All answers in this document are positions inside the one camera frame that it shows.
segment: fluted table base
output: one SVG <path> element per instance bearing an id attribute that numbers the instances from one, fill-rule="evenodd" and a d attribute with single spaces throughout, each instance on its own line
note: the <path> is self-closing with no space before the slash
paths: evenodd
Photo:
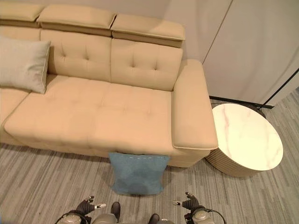
<path id="1" fill-rule="evenodd" d="M 206 157 L 206 160 L 215 168 L 230 176 L 246 177 L 261 172 L 260 170 L 249 169 L 236 163 L 228 156 L 226 156 L 219 148 L 213 150 Z"/>

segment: beige sofa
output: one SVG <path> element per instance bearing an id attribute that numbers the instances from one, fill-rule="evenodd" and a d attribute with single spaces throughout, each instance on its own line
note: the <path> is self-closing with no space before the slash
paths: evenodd
<path id="1" fill-rule="evenodd" d="M 0 7 L 0 35 L 51 41 L 45 94 L 1 87 L 1 143 L 169 155 L 177 167 L 217 148 L 202 65 L 181 61 L 180 24 L 83 6 Z"/>

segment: sofa headrest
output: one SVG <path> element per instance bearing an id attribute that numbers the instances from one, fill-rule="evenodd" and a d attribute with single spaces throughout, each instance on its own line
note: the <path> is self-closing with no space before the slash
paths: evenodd
<path id="1" fill-rule="evenodd" d="M 43 8 L 39 4 L 0 1 L 0 25 L 38 27 L 36 19 Z"/>
<path id="2" fill-rule="evenodd" d="M 114 38 L 177 48 L 185 40 L 185 30 L 181 24 L 152 17 L 117 14 L 111 29 Z"/>
<path id="3" fill-rule="evenodd" d="M 116 13 L 78 5 L 48 5 L 37 21 L 42 28 L 111 36 Z"/>

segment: black baseboard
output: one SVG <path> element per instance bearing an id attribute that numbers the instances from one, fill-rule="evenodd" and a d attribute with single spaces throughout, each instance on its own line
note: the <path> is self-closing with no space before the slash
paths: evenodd
<path id="1" fill-rule="evenodd" d="M 274 106 L 270 106 L 270 105 L 263 105 L 263 104 L 257 104 L 257 103 L 252 103 L 252 102 L 247 102 L 247 101 L 241 101 L 241 100 L 236 100 L 236 99 L 222 98 L 222 97 L 213 97 L 213 96 L 210 96 L 210 99 L 227 101 L 227 102 L 236 103 L 236 104 L 250 104 L 250 105 L 253 105 L 255 107 L 263 107 L 263 108 L 268 108 L 268 109 L 272 109 L 274 107 Z"/>

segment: sofa armrest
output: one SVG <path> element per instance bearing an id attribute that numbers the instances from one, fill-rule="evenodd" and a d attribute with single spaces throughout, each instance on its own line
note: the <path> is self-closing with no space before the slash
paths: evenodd
<path id="1" fill-rule="evenodd" d="M 175 148 L 212 150 L 218 147 L 206 79 L 197 60 L 181 63 L 171 96 L 171 132 Z"/>

